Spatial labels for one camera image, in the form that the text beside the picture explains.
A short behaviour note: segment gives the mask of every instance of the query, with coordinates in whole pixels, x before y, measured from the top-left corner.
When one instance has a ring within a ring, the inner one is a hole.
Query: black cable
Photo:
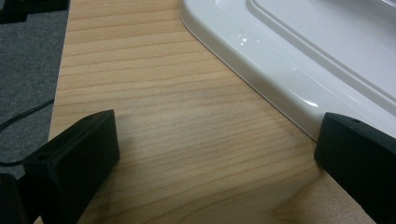
[[[19,120],[19,119],[23,119],[33,113],[35,113],[36,111],[46,107],[47,105],[52,105],[54,102],[54,99],[47,101],[46,103],[36,106],[32,109],[29,109],[28,111],[25,111],[17,116],[15,116],[12,119],[7,120],[6,122],[2,123],[0,125],[0,132],[3,131],[6,127],[8,127],[10,124],[12,124],[13,122]],[[4,167],[10,167],[10,166],[17,166],[17,165],[21,165],[22,161],[14,161],[14,162],[2,162],[0,161],[0,166],[4,166]]]

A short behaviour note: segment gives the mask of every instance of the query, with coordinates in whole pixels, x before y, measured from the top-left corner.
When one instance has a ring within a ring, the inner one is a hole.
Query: light wood surface
[[[50,136],[114,109],[121,156],[80,223],[372,223],[179,4],[72,0]]]

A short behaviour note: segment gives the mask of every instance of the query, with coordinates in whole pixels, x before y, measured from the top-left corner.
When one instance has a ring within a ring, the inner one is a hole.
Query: gray floor
[[[67,15],[35,14],[27,22],[0,25],[0,123],[54,98]],[[0,132],[0,161],[18,161],[44,145],[51,113],[52,105]],[[19,178],[23,170],[0,167],[0,173]]]

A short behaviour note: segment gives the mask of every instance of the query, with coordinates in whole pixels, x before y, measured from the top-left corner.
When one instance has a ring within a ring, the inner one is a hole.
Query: wooden table
[[[179,4],[72,1],[50,136],[112,108],[121,154],[80,222],[372,223]]]

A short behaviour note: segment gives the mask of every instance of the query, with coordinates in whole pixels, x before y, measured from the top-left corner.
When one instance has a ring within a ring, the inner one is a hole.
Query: white object
[[[318,139],[324,113],[396,137],[396,4],[390,0],[183,0],[187,28]]]

